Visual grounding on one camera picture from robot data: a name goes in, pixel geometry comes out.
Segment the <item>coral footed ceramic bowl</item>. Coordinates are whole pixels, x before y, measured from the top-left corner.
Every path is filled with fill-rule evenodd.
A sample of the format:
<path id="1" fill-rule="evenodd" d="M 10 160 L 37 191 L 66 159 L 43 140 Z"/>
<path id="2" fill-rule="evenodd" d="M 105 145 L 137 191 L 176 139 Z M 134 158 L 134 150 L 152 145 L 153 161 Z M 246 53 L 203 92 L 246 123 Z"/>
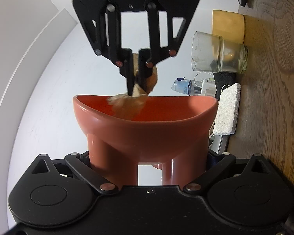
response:
<path id="1" fill-rule="evenodd" d="M 91 168 L 118 187 L 137 184 L 139 165 L 160 164 L 162 183 L 180 187 L 205 172 L 216 98 L 148 97 L 130 120 L 117 118 L 106 96 L 75 96 L 73 106 Z"/>

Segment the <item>blue water bottle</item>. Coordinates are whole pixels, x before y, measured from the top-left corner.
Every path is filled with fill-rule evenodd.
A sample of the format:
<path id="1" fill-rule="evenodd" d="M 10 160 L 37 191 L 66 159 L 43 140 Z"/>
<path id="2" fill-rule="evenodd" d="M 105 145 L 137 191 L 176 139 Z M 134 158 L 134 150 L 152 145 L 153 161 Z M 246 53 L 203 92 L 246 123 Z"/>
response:
<path id="1" fill-rule="evenodd" d="M 191 80 L 185 78 L 177 78 L 171 86 L 171 89 L 175 92 L 190 95 Z"/>

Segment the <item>white sponge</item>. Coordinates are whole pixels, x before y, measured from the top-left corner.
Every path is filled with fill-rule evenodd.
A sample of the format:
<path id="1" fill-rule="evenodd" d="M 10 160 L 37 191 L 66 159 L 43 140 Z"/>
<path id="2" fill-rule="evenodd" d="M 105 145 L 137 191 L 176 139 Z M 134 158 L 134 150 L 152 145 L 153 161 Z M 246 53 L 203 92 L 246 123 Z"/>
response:
<path id="1" fill-rule="evenodd" d="M 238 83 L 221 92 L 213 133 L 233 135 L 236 132 L 241 85 Z"/>

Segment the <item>yellow round container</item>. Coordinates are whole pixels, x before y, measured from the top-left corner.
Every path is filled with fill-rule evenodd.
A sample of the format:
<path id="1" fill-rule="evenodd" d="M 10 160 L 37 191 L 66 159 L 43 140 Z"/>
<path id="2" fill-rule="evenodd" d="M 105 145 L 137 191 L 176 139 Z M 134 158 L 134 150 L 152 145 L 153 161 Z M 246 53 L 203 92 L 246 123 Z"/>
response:
<path id="1" fill-rule="evenodd" d="M 245 37 L 244 15 L 223 10 L 213 10 L 212 34 L 221 36 L 224 40 L 243 44 Z"/>

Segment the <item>clear glass jar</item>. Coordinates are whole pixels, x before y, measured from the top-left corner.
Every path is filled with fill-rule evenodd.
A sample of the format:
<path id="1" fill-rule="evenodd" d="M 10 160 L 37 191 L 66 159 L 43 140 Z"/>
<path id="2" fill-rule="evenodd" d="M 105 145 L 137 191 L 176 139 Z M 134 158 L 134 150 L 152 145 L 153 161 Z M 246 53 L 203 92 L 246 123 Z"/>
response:
<path id="1" fill-rule="evenodd" d="M 192 70 L 243 74 L 248 64 L 248 48 L 221 36 L 195 32 L 192 42 Z"/>

